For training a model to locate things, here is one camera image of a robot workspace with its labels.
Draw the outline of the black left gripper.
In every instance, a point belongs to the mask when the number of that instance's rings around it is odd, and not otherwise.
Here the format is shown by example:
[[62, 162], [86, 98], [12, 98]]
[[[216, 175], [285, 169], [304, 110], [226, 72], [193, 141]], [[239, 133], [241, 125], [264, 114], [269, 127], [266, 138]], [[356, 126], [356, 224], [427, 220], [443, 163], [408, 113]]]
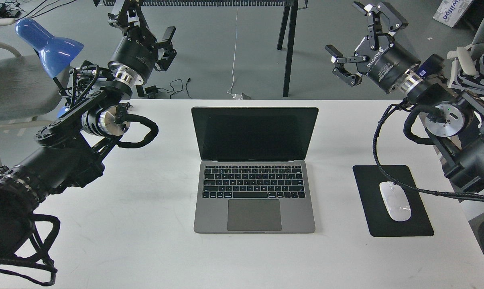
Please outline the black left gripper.
[[108, 68], [111, 71], [117, 71], [121, 67], [132, 70], [135, 85], [146, 84], [154, 68], [156, 71], [167, 71], [177, 55], [172, 44], [172, 38], [176, 32], [174, 26], [167, 27], [162, 41], [156, 43], [157, 51], [163, 50], [163, 54], [157, 60], [147, 48], [128, 39], [146, 37], [146, 20], [141, 9], [144, 2], [144, 0], [116, 0], [108, 4], [112, 6], [112, 11], [108, 13], [108, 24], [119, 29], [124, 36], [112, 54]]

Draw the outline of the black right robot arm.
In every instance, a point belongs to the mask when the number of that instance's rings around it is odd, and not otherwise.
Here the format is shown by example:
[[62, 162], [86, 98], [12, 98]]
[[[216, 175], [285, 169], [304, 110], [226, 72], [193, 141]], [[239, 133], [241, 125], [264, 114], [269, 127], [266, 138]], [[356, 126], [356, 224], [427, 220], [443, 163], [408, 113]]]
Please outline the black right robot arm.
[[333, 74], [349, 86], [367, 76], [385, 93], [401, 91], [397, 108], [409, 110], [404, 135], [418, 144], [436, 146], [443, 172], [462, 191], [476, 196], [484, 189], [484, 101], [469, 90], [449, 89], [443, 78], [443, 58], [431, 55], [421, 62], [394, 39], [408, 22], [388, 2], [353, 6], [367, 18], [367, 34], [345, 57], [334, 46]]

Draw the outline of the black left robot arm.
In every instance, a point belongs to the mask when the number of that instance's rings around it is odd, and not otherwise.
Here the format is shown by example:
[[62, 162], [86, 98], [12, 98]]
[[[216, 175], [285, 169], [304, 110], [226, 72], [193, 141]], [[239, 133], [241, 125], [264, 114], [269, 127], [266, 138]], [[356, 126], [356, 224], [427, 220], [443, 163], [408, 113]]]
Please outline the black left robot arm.
[[120, 104], [130, 99], [135, 86], [146, 84], [152, 71], [166, 71], [176, 50], [175, 27], [168, 27], [162, 41], [151, 33], [142, 13], [143, 0], [118, 0], [108, 14], [109, 24], [123, 37], [108, 67], [84, 64], [70, 75], [88, 84], [74, 86], [67, 96], [68, 111], [35, 135], [38, 150], [0, 175], [0, 261], [15, 258], [29, 239], [35, 255], [47, 253], [50, 236], [40, 243], [35, 222], [60, 222], [53, 216], [34, 214], [47, 196], [68, 187], [84, 187], [104, 171], [103, 159], [113, 147], [140, 148], [158, 135], [156, 123], [128, 113]]

